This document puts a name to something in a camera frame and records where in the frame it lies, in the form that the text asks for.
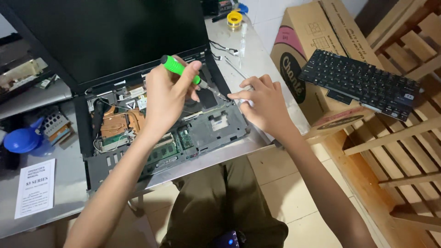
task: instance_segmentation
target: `black keyboard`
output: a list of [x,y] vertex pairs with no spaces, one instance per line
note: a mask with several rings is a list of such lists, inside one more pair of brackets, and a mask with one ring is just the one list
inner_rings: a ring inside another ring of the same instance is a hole
[[328,96],[349,99],[342,102],[349,104],[354,99],[402,121],[412,112],[412,102],[420,89],[414,80],[319,49],[302,68],[299,79],[328,89],[332,93]]

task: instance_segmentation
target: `fingernail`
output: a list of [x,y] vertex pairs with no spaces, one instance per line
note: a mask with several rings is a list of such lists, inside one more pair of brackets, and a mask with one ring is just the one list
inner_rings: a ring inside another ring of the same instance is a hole
[[195,69],[195,70],[199,70],[199,68],[202,66],[202,63],[200,62],[200,61],[198,61],[198,60],[196,60],[194,63],[193,63],[193,69]]

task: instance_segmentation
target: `brown cardboard box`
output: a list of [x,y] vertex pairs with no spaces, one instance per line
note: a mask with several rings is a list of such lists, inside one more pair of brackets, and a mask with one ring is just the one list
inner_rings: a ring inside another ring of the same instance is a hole
[[271,58],[312,127],[306,138],[336,132],[373,113],[355,100],[346,105],[326,97],[327,89],[297,80],[316,49],[383,68],[340,0],[287,8]]

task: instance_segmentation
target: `laptop screen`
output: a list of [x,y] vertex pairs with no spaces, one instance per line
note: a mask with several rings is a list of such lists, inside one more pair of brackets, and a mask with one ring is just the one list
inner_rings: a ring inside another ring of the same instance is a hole
[[3,1],[78,84],[208,43],[199,0]]

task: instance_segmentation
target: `screwdriver handle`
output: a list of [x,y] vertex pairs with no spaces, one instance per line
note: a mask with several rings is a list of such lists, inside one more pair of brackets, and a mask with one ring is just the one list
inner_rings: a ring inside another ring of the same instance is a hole
[[[182,76],[182,73],[184,72],[185,66],[183,66],[181,63],[179,63],[178,60],[176,60],[175,58],[173,58],[172,56],[169,55],[164,55],[161,58],[161,64],[164,65],[165,69],[179,74]],[[201,78],[196,75],[193,79],[193,83],[195,85],[198,85],[201,83]]]

